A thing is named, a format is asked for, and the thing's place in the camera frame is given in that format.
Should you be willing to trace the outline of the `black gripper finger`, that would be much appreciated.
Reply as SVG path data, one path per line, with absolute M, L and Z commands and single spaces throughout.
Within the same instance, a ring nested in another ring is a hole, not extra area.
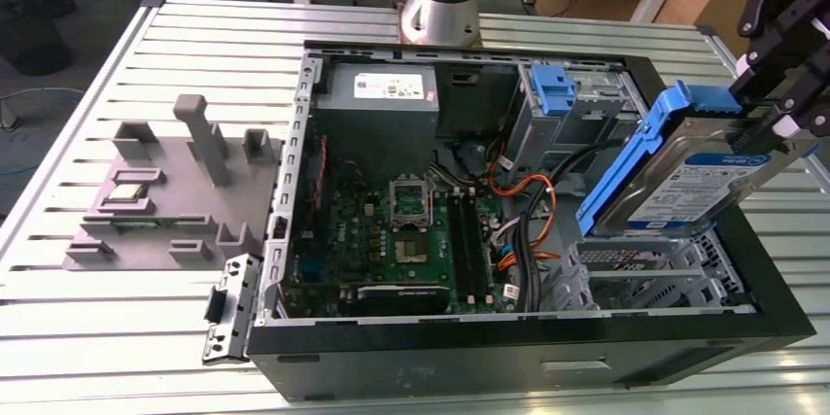
M 828 0 L 747 0 L 737 33 L 749 43 L 731 86 L 736 96 L 764 98 L 785 81 L 789 70 L 805 73 L 807 61 L 824 44 L 812 20 L 828 21 Z M 781 107 L 795 82 L 780 94 Z
M 801 131 L 812 137 L 828 136 L 828 98 L 821 92 L 828 88 L 828 21 L 812 20 L 812 28 L 821 34 L 823 46 L 807 61 L 807 71 L 785 94 L 784 114 L 773 126 L 773 133 L 784 139 Z

